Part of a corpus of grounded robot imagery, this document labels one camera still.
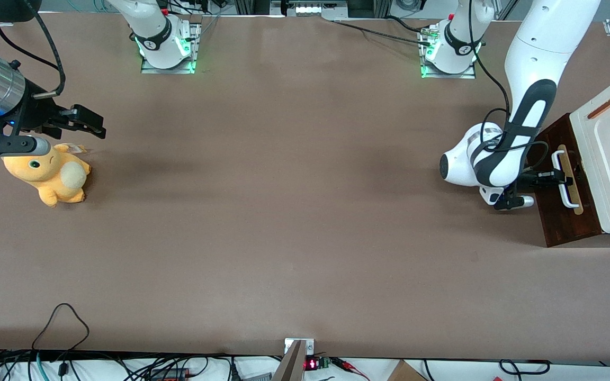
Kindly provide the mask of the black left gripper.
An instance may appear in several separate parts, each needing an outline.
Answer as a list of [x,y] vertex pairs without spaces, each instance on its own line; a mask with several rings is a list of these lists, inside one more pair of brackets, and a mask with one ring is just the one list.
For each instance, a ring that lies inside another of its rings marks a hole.
[[573,177],[568,176],[562,169],[542,172],[527,168],[515,180],[515,188],[519,193],[535,193],[537,189],[572,185]]

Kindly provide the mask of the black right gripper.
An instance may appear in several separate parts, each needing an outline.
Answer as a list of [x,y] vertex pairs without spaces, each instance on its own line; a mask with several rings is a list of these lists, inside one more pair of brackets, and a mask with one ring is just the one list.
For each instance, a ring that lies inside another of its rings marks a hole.
[[3,116],[3,121],[15,129],[15,134],[36,132],[60,139],[63,130],[77,130],[91,133],[99,139],[106,138],[103,116],[85,106],[73,105],[68,119],[62,114],[65,108],[58,106],[53,99],[34,99],[33,96],[37,93],[44,93],[44,90],[26,79],[21,101]]

